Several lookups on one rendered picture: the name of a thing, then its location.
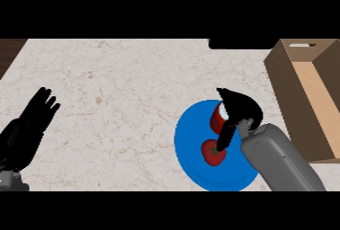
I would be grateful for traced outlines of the dark brown wooden cabinet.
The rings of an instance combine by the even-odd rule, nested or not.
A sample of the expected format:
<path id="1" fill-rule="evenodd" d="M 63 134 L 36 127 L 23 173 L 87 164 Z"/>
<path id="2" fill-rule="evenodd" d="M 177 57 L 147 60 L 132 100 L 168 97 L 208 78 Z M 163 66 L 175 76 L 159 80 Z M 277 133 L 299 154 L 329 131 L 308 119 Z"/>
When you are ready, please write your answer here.
<path id="1" fill-rule="evenodd" d="M 26 43 L 26 39 L 0 39 L 0 79 Z"/>

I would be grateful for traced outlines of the blue plate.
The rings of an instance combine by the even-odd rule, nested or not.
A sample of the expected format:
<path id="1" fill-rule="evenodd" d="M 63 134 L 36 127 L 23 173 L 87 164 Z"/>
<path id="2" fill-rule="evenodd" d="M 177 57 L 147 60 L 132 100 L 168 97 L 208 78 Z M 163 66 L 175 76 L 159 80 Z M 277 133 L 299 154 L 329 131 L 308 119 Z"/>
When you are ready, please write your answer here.
<path id="1" fill-rule="evenodd" d="M 175 157 L 186 175 L 203 189 L 237 191 L 251 184 L 257 176 L 257 170 L 240 151 L 239 131 L 234 131 L 220 165 L 211 166 L 202 158 L 202 142 L 217 140 L 209 119 L 218 103 L 218 100 L 199 101 L 183 112 L 175 124 Z"/>

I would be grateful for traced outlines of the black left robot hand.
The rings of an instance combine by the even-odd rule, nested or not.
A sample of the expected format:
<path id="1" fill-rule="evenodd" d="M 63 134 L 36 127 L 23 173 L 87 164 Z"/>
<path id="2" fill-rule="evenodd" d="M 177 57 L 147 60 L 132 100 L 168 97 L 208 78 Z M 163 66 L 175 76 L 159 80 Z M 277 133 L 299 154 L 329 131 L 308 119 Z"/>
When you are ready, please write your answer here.
<path id="1" fill-rule="evenodd" d="M 41 87 L 22 114 L 0 133 L 0 172 L 20 171 L 30 163 L 44 132 L 58 109 L 51 90 Z"/>

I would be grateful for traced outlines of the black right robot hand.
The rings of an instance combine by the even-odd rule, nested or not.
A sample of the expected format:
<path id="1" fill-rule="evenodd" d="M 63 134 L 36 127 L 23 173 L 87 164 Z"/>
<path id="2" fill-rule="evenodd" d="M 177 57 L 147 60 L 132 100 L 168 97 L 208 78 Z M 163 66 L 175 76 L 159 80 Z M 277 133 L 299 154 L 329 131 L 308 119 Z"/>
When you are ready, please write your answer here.
<path id="1" fill-rule="evenodd" d="M 215 142 L 215 150 L 221 152 L 228 147 L 234 131 L 239 131 L 240 138 L 245 138 L 249 132 L 257 129 L 262 120 L 262 111 L 255 100 L 245 94 L 226 88 L 215 90 L 228 115 Z"/>

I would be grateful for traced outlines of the red can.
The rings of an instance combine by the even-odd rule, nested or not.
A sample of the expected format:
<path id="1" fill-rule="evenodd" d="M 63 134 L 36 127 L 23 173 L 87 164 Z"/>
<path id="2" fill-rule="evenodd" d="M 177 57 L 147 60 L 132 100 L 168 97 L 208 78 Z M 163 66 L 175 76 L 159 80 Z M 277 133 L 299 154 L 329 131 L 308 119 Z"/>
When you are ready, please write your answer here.
<path id="1" fill-rule="evenodd" d="M 228 115 L 226 112 L 224 103 L 221 102 L 217 104 L 209 118 L 209 128 L 217 135 L 220 134 L 220 130 L 227 119 Z"/>

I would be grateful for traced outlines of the brown cardboard box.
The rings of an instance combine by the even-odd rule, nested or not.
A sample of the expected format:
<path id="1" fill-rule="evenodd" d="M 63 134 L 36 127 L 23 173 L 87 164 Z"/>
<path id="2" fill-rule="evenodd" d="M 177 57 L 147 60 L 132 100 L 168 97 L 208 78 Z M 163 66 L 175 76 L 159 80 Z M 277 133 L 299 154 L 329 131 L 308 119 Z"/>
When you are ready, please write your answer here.
<path id="1" fill-rule="evenodd" d="M 280 39 L 264 66 L 299 154 L 340 164 L 340 39 Z"/>

